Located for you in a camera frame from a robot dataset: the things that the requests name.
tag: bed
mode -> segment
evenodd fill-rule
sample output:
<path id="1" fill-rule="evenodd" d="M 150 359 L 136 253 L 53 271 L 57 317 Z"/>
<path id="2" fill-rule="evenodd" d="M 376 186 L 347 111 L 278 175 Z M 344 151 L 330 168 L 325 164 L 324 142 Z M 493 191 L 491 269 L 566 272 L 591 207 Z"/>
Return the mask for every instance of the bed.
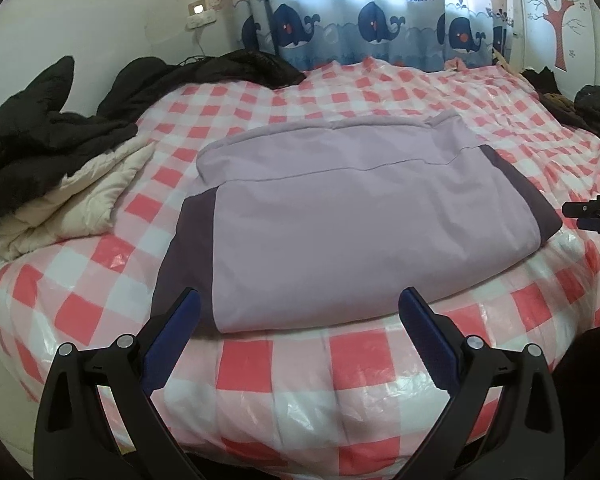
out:
<path id="1" fill-rule="evenodd" d="M 0 358 L 33 399 L 65 341 L 108 346 L 148 319 L 161 259 L 195 180 L 198 150 L 268 123 L 454 108 L 560 210 L 600 194 L 600 140 L 561 127 L 526 82 L 500 67 L 424 73 L 375 59 L 331 63 L 299 86 L 187 85 L 139 121 L 156 152 L 118 203 L 112 234 L 0 262 Z M 600 235 L 564 226 L 533 256 L 433 305 L 465 334 L 501 348 L 542 346 L 551 366 L 600 326 Z M 102 397 L 123 448 L 110 393 Z M 497 392 L 474 436 L 484 433 Z M 397 316 L 300 332 L 192 339 L 152 400 L 177 441 L 216 460 L 283 478 L 390 478 L 441 413 Z"/>

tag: whale illustration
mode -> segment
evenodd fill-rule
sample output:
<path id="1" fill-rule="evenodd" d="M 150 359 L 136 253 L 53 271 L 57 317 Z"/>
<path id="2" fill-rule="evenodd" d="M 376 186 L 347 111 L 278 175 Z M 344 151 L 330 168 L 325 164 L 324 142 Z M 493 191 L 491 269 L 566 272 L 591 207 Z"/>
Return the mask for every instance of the whale illustration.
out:
<path id="1" fill-rule="evenodd" d="M 507 44 L 507 29 L 504 27 L 493 27 L 493 49 L 504 56 Z"/>
<path id="2" fill-rule="evenodd" d="M 314 36 L 315 23 L 320 21 L 320 15 L 304 17 L 304 25 L 298 13 L 288 5 L 282 4 L 273 13 L 276 23 L 275 41 L 278 46 L 295 48 L 307 44 Z"/>
<path id="3" fill-rule="evenodd" d="M 389 26 L 386 24 L 386 17 L 384 12 L 375 2 L 370 2 L 362 7 L 358 15 L 358 29 L 360 30 L 360 36 L 369 43 L 386 43 L 387 41 L 394 40 L 398 33 L 400 33 L 400 26 L 406 23 L 404 16 L 398 18 L 397 16 L 391 17 L 391 24 L 397 25 L 394 32 L 389 30 Z"/>
<path id="4" fill-rule="evenodd" d="M 260 30 L 260 24 L 256 23 L 253 16 L 249 16 L 242 25 L 242 44 L 246 49 L 258 50 L 258 36 L 256 31 Z"/>
<path id="5" fill-rule="evenodd" d="M 445 44 L 446 16 L 443 14 L 438 20 L 438 43 Z M 476 32 L 475 39 L 480 43 L 475 43 L 471 30 L 471 22 L 468 18 L 456 18 L 449 25 L 449 45 L 452 49 L 461 52 L 478 52 L 482 47 L 482 40 L 487 35 L 484 32 Z"/>

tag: lavender blanket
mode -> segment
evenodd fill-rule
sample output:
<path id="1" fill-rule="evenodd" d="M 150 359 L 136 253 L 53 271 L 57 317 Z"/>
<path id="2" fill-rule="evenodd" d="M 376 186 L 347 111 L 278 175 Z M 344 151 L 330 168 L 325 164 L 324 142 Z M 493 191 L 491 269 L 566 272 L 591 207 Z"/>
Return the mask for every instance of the lavender blanket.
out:
<path id="1" fill-rule="evenodd" d="M 407 286 L 427 301 L 455 294 L 562 225 L 454 112 L 266 126 L 210 144 L 197 165 L 152 314 L 192 286 L 206 332 L 392 314 Z"/>

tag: floor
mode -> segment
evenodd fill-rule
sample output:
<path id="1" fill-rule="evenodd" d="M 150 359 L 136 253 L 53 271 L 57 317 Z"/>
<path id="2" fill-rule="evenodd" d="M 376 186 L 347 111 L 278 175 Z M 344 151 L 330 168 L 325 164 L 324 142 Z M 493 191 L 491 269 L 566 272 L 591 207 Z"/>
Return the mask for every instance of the floor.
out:
<path id="1" fill-rule="evenodd" d="M 0 362 L 0 438 L 16 460 L 32 471 L 33 435 L 38 405 Z"/>

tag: cream blanket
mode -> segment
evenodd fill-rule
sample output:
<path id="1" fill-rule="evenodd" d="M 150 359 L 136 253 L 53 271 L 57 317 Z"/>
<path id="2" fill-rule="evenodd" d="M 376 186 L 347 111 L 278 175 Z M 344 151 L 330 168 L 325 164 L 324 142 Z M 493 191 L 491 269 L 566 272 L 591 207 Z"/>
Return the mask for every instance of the cream blanket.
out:
<path id="1" fill-rule="evenodd" d="M 22 254 L 68 238 L 103 234 L 113 227 L 116 201 L 154 153 L 137 136 L 92 158 L 45 196 L 0 219 L 0 256 Z"/>

